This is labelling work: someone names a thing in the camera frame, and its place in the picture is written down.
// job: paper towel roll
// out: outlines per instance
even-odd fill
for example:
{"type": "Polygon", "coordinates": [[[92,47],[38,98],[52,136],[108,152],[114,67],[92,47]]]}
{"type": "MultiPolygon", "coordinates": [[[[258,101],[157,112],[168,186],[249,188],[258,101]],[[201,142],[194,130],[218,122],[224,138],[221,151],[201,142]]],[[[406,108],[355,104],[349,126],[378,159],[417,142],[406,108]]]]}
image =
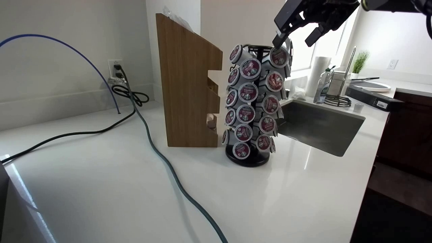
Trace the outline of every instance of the paper towel roll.
{"type": "Polygon", "coordinates": [[[320,80],[321,74],[325,72],[326,68],[330,65],[330,61],[331,58],[328,57],[315,58],[311,75],[309,76],[308,84],[306,86],[306,96],[315,96],[318,88],[318,81],[320,80]]]}

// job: wooden cabinet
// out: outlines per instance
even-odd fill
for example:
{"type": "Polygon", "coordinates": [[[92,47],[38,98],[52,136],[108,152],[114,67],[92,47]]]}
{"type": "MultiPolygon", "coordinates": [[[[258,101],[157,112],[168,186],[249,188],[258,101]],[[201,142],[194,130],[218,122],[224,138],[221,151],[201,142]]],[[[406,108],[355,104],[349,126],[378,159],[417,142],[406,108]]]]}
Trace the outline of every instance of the wooden cabinet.
{"type": "Polygon", "coordinates": [[[389,114],[377,161],[432,178],[432,98],[396,92],[404,101],[400,111],[389,114]]]}

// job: wall outlet cover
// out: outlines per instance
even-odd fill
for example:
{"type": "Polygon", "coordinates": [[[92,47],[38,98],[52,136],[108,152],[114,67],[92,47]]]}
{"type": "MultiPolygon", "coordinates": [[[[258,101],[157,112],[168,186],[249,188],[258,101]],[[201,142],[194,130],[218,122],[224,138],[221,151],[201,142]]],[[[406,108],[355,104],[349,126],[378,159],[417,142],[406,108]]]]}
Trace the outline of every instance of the wall outlet cover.
{"type": "Polygon", "coordinates": [[[394,69],[396,68],[396,65],[397,65],[397,62],[398,62],[398,61],[399,61],[398,59],[390,60],[390,63],[388,64],[387,69],[392,69],[392,70],[394,70],[394,69]]]}
{"type": "Polygon", "coordinates": [[[124,68],[122,59],[108,60],[109,76],[111,78],[115,77],[115,73],[117,70],[114,68],[114,65],[116,64],[120,64],[124,68]]]}

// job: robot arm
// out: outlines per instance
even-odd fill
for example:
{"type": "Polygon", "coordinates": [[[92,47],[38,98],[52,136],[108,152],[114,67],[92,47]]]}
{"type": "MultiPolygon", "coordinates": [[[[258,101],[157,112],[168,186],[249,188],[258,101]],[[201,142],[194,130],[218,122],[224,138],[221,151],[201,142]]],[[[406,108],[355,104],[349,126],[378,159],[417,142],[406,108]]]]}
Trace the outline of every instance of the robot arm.
{"type": "MultiPolygon", "coordinates": [[[[296,29],[318,23],[305,40],[310,47],[330,30],[337,30],[359,5],[358,0],[287,0],[274,19],[278,35],[273,39],[273,45],[279,48],[296,29]]],[[[432,15],[432,0],[361,0],[361,5],[365,11],[420,12],[429,22],[432,15]]]]}

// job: stainless steel sink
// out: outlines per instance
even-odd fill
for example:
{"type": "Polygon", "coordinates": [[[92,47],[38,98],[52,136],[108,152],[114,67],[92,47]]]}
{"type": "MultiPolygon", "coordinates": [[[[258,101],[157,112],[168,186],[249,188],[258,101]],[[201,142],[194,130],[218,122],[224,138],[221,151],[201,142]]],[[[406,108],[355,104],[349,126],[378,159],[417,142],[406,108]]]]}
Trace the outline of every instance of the stainless steel sink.
{"type": "Polygon", "coordinates": [[[365,118],[323,106],[292,100],[277,119],[279,134],[342,157],[365,118]]]}

